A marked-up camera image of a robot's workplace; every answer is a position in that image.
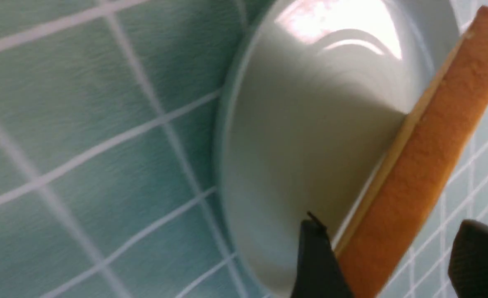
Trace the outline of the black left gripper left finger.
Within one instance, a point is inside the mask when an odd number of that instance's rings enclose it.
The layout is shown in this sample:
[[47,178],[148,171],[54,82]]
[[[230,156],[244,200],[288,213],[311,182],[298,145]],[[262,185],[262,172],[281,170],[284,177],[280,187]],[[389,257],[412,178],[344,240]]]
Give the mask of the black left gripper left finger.
[[292,298],[352,298],[327,234],[311,212],[299,230],[296,280]]

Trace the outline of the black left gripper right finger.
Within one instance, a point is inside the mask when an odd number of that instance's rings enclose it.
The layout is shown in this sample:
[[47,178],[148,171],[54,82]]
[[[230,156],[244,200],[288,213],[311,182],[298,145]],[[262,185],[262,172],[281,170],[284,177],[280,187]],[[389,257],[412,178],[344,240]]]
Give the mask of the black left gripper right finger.
[[448,276],[458,298],[488,298],[488,225],[463,220],[452,245]]

